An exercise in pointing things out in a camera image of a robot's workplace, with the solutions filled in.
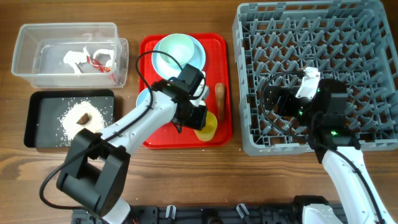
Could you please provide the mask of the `light blue plate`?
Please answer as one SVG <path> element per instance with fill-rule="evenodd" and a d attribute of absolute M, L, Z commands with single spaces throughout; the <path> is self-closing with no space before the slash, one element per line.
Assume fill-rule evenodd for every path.
<path fill-rule="evenodd" d="M 203 70 L 206 62 L 206 53 L 205 49 L 203 48 L 202 44 L 192 36 L 188 35 L 189 38 L 193 40 L 194 43 L 194 54 L 193 57 L 184 65 L 181 65 L 183 68 L 186 65 L 192 65 L 199 70 Z M 160 41 L 155 45 L 154 50 L 159 51 L 159 44 Z M 152 65 L 155 71 L 164 79 L 169 79 L 171 77 L 177 77 L 181 71 L 180 67 L 173 68 L 168 66 L 161 58 L 160 53 L 153 53 L 152 54 Z"/>

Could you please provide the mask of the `small blue bowl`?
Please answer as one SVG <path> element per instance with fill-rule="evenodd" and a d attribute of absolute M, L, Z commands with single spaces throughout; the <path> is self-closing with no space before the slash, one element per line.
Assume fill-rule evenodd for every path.
<path fill-rule="evenodd" d="M 150 91 L 145 88 L 137 96 L 136 107 L 140 105 L 148 105 L 150 103 Z"/>

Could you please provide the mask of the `carrot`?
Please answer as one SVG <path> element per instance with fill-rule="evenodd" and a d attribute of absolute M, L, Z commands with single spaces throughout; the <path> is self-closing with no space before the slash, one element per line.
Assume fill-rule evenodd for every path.
<path fill-rule="evenodd" d="M 225 85 L 223 83 L 217 83 L 215 85 L 216 105 L 218 110 L 218 119 L 220 121 L 224 120 L 225 91 Z"/>

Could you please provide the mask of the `green bowl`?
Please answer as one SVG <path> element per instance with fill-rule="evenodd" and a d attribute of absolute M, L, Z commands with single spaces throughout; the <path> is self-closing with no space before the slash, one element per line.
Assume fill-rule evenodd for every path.
<path fill-rule="evenodd" d="M 164 37 L 159 44 L 159 51 L 167 53 L 176 60 L 175 62 L 167 55 L 160 55 L 162 60 L 173 68 L 178 68 L 178 64 L 186 64 L 193 57 L 194 49 L 193 40 L 186 34 L 170 34 Z"/>

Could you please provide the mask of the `yellow cup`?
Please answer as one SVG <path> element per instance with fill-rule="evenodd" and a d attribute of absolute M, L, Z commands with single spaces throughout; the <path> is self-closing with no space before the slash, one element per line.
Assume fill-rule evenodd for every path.
<path fill-rule="evenodd" d="M 218 121 L 216 116 L 212 112 L 207 111 L 205 126 L 201 130 L 194 130 L 194 132 L 199 140 L 207 142 L 213 139 L 217 127 Z"/>

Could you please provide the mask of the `red snack wrapper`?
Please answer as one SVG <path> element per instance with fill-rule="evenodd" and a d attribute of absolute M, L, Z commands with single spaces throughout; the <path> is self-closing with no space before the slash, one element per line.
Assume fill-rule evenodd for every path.
<path fill-rule="evenodd" d="M 95 60 L 95 59 L 93 59 L 93 58 L 91 58 L 91 57 L 89 57 L 89 56 L 87 56 L 86 59 L 87 59 L 87 62 L 88 62 L 92 67 L 94 67 L 95 69 L 99 70 L 101 73 L 108 73 L 108 72 L 111 71 L 111 69 L 110 69 L 109 67 L 107 67 L 107 66 L 105 66 L 105 65 L 103 65 L 103 64 L 101 64 L 101 63 L 99 63 L 99 61 L 97 61 L 97 60 Z M 114 73 L 108 75 L 108 78 L 109 78 L 110 80 L 114 81 L 115 83 L 117 82 L 117 78 L 116 78 L 116 76 L 115 76 Z"/>

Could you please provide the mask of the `brown food scrap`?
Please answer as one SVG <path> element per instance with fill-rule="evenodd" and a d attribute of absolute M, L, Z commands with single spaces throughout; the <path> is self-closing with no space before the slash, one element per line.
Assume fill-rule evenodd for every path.
<path fill-rule="evenodd" d="M 88 113 L 83 114 L 76 122 L 80 126 L 84 126 L 91 121 L 91 116 Z"/>

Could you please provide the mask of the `white rice pile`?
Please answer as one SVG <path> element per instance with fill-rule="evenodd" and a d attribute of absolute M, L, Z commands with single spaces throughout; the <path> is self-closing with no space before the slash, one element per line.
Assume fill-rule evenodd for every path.
<path fill-rule="evenodd" d="M 85 113 L 88 113 L 91 116 L 91 121 L 84 126 L 80 126 L 76 122 Z M 63 135 L 65 136 L 64 139 L 67 141 L 71 141 L 82 129 L 88 129 L 95 133 L 103 129 L 105 124 L 106 121 L 101 114 L 101 111 L 97 107 L 93 106 L 88 100 L 75 103 L 60 117 L 60 125 Z"/>

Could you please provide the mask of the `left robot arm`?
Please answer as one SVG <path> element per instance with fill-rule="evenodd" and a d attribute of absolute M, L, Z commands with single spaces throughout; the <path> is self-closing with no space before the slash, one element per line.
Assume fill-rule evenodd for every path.
<path fill-rule="evenodd" d="M 204 74 L 185 65 L 178 75 L 152 84 L 149 99 L 119 121 L 93 133 L 82 129 L 74 137 L 60 171 L 57 188 L 106 223 L 132 223 L 131 206 L 121 198 L 130 157 L 163 125 L 173 122 L 201 130 L 208 90 Z"/>

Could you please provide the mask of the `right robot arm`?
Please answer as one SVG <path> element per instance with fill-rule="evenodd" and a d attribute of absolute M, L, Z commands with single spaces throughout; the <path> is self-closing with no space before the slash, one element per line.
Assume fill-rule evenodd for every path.
<path fill-rule="evenodd" d="M 261 93 L 263 111 L 276 108 L 278 115 L 307 127 L 305 142 L 330 176 L 349 223 L 393 223 L 364 164 L 358 138 L 345 125 L 347 101 L 346 85 L 333 79 L 310 87 L 309 96 L 270 83 Z"/>

